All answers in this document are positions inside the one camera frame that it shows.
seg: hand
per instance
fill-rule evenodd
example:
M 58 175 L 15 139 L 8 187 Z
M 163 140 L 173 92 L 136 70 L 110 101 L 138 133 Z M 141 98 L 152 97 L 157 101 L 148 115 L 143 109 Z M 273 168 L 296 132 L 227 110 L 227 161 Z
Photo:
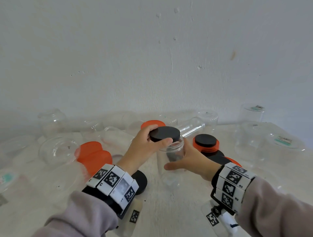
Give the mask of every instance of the hand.
M 153 155 L 153 153 L 172 144 L 172 138 L 166 138 L 158 142 L 152 142 L 148 138 L 149 132 L 157 127 L 158 125 L 155 124 L 141 129 L 117 165 L 132 175 Z
M 213 176 L 221 165 L 201 154 L 186 138 L 184 138 L 184 150 L 185 155 L 183 159 L 165 164 L 164 169 L 187 169 L 195 174 L 201 175 L 201 177 L 207 181 L 212 181 Z

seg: gray sleeve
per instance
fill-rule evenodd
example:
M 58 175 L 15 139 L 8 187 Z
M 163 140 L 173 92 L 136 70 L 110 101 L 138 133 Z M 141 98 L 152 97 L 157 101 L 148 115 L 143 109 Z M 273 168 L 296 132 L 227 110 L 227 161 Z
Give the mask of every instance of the gray sleeve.
M 75 191 L 66 210 L 51 216 L 32 237 L 101 237 L 116 226 L 117 216 L 105 202 Z
M 259 177 L 247 188 L 236 221 L 252 237 L 313 236 L 313 206 Z

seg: tabletop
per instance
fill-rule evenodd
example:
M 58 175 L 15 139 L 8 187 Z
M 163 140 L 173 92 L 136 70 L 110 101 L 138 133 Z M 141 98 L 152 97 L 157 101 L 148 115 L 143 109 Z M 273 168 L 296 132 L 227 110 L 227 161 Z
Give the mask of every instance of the tabletop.
M 235 153 L 233 132 L 235 125 L 219 125 L 212 133 L 219 142 L 220 150 L 225 156 L 230 157 L 243 165 L 245 162 Z M 80 133 L 74 133 L 75 140 L 82 144 Z M 45 139 L 38 139 L 39 144 Z M 27 155 L 27 151 L 19 155 L 19 159 Z M 292 193 L 297 198 L 313 204 L 313 174 L 311 167 L 312 151 L 306 151 L 305 156 L 282 165 L 272 166 L 275 174 L 283 182 L 284 192 Z M 201 212 L 201 206 L 210 200 L 212 186 L 199 175 L 189 171 L 182 174 L 182 184 L 174 191 L 166 189 L 158 176 L 156 154 L 140 167 L 148 180 L 146 190 L 136 196 L 143 202 L 143 208 L 133 236 L 135 237 L 184 237 L 216 236 Z M 112 231 L 107 233 L 108 237 L 116 236 Z M 249 236 L 239 228 L 238 236 Z

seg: red lid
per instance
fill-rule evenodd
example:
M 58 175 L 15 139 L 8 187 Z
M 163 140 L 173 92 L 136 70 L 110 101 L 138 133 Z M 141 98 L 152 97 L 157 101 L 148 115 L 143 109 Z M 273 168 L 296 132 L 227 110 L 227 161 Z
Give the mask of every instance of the red lid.
M 86 167 L 88 173 L 94 176 L 105 164 L 112 164 L 112 156 L 108 151 L 96 151 L 85 156 L 80 162 Z
M 80 146 L 80 153 L 78 156 L 77 161 L 81 162 L 80 160 L 84 157 L 88 156 L 89 154 L 96 152 L 96 151 L 102 151 L 102 145 L 100 142 L 86 142 Z
M 193 140 L 192 140 L 192 145 L 193 145 L 193 147 L 196 148 L 198 151 L 200 151 L 200 152 L 208 152 L 208 153 L 218 151 L 218 149 L 219 149 L 219 141 L 218 141 L 217 139 L 216 139 L 216 144 L 215 144 L 215 146 L 212 146 L 212 147 L 203 147 L 203 146 L 199 146 L 199 145 L 195 142 L 195 138 L 196 138 L 196 137 L 194 137 Z
M 143 128 L 145 128 L 146 126 L 154 125 L 154 124 L 157 124 L 159 127 L 164 127 L 164 126 L 166 126 L 165 123 L 163 123 L 163 122 L 160 121 L 160 120 L 149 120 L 149 121 L 144 122 L 144 123 L 141 125 L 140 129 L 143 129 Z
M 234 163 L 234 164 L 236 164 L 236 165 L 242 167 L 241 164 L 239 164 L 237 161 L 235 161 L 235 160 L 233 160 L 233 159 L 231 159 L 231 158 L 229 158 L 229 157 L 226 157 L 226 156 L 225 156 L 225 158 L 229 159 L 232 163 Z

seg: black cap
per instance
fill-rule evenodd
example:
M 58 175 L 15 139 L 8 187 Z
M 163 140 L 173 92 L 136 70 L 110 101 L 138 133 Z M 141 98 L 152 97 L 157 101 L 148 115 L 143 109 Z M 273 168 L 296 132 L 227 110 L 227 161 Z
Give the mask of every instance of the black cap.
M 148 184 L 147 177 L 139 170 L 137 170 L 131 177 L 136 180 L 139 186 L 136 195 L 142 194 Z
M 213 147 L 216 145 L 216 138 L 209 134 L 199 134 L 195 136 L 195 143 L 202 147 Z
M 218 163 L 218 164 L 221 164 L 221 165 L 231 163 L 231 161 L 229 159 L 227 159 L 225 156 L 221 156 L 221 155 L 209 156 L 208 158 L 210 160 Z
M 221 152 L 220 150 L 217 150 L 215 152 L 201 152 L 203 155 L 205 155 L 206 157 L 209 156 L 214 156 L 214 155 L 220 155 L 220 156 L 225 156 L 223 152 Z
M 153 142 L 158 142 L 165 138 L 172 138 L 173 142 L 177 142 L 180 138 L 180 131 L 177 128 L 169 126 L 158 127 L 149 132 L 149 137 Z

